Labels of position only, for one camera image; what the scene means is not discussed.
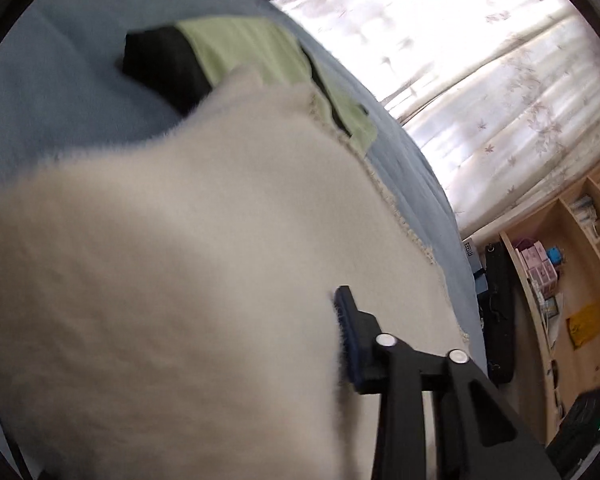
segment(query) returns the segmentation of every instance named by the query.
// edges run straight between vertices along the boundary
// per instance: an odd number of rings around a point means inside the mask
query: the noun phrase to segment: green cloth
[[[307,57],[295,36],[272,21],[218,16],[185,20],[175,27],[191,44],[211,86],[218,85],[232,69],[242,64],[256,67],[265,84],[311,82],[313,65],[326,94],[320,102],[322,119],[335,127],[333,104],[351,134],[352,147],[362,155],[376,139],[378,131],[362,106],[330,81],[315,59]]]

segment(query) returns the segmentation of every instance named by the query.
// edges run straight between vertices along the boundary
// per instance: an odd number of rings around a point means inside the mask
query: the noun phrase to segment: blue mattress
[[[378,128],[367,156],[446,275],[456,316],[486,369],[474,280],[454,214],[424,156],[373,96],[265,0],[36,0],[0,46],[0,183],[43,156],[140,142],[180,120],[116,68],[129,30],[199,16],[266,16],[289,28]]]

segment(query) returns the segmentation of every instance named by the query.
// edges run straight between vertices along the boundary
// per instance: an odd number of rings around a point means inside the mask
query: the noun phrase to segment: beige blanket
[[[378,399],[338,394],[335,289],[416,349],[466,349],[440,268],[315,103],[241,69],[165,138],[0,195],[0,414],[45,465],[366,479]]]

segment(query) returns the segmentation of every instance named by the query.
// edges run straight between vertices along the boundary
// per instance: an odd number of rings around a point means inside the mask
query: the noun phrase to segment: curtain
[[[279,0],[404,126],[463,237],[600,160],[600,40],[568,0]]]

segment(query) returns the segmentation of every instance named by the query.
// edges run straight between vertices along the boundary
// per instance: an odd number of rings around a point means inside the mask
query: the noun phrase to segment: wooden cabinet
[[[600,230],[599,236],[586,232],[570,209],[570,204],[584,194],[593,199],[600,218],[600,164],[558,198],[500,233],[524,291],[535,331],[536,340],[532,343],[538,346],[537,355],[542,367],[542,380],[536,384],[542,388],[547,443],[558,430],[560,402],[568,411],[578,394],[600,386],[600,332],[576,349],[566,321],[587,305],[594,306],[600,320]],[[545,320],[534,299],[523,264],[514,249],[524,238],[539,240],[545,249],[558,247],[564,256],[557,287],[564,303],[553,346],[549,343]],[[554,388],[552,360],[558,370],[557,388]]]

